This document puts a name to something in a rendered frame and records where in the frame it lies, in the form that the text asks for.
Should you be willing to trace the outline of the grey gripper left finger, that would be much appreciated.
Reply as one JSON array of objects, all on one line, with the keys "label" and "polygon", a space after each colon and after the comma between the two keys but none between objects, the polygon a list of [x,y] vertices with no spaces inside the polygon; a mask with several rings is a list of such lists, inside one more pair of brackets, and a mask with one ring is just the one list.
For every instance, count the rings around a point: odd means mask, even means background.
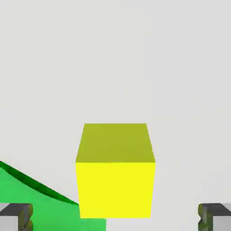
[{"label": "grey gripper left finger", "polygon": [[33,231],[30,203],[0,203],[0,231]]}]

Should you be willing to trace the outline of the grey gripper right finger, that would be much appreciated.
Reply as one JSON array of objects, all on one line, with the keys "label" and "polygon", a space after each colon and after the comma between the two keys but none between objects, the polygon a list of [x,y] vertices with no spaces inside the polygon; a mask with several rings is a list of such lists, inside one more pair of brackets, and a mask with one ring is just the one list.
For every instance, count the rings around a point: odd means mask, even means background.
[{"label": "grey gripper right finger", "polygon": [[198,231],[231,231],[231,203],[201,203],[198,215]]}]

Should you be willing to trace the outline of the small yellow cube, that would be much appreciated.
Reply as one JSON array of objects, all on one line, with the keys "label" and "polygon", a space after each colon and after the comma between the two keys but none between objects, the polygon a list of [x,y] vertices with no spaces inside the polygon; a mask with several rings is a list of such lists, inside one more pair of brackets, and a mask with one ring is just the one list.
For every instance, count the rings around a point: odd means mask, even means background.
[{"label": "small yellow cube", "polygon": [[81,218],[149,218],[155,158],[146,124],[85,124],[76,157]]}]

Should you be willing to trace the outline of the large green box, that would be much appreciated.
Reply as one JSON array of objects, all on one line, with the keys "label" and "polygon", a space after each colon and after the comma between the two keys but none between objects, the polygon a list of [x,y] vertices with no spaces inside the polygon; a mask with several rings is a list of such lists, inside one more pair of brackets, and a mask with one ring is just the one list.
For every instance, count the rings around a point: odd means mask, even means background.
[{"label": "large green box", "polygon": [[105,219],[81,219],[76,202],[2,161],[0,203],[30,203],[33,231],[106,231]]}]

